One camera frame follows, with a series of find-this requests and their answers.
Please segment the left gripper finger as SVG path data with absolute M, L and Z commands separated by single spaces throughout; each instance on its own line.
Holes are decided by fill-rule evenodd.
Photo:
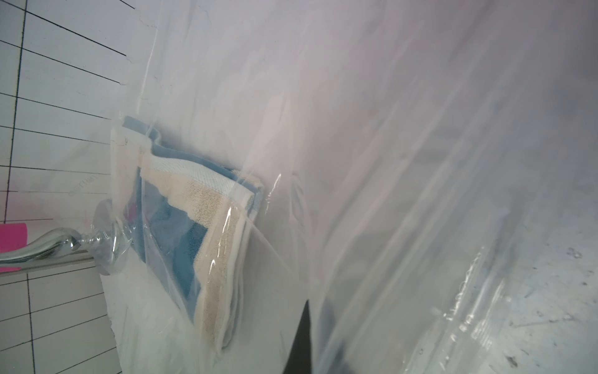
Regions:
M 312 374 L 309 301 L 305 302 L 283 374 Z

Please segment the blue and cream towel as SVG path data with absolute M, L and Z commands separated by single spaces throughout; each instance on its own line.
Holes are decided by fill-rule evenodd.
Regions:
M 112 130 L 113 207 L 132 247 L 215 352 L 230 344 L 263 184 L 252 175 L 163 144 L 126 117 Z

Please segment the clear plastic vacuum bag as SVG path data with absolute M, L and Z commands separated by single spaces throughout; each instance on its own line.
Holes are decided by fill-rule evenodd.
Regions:
M 131 246 L 124 373 L 597 371 L 595 1 L 139 1 L 123 120 L 263 200 L 213 351 Z

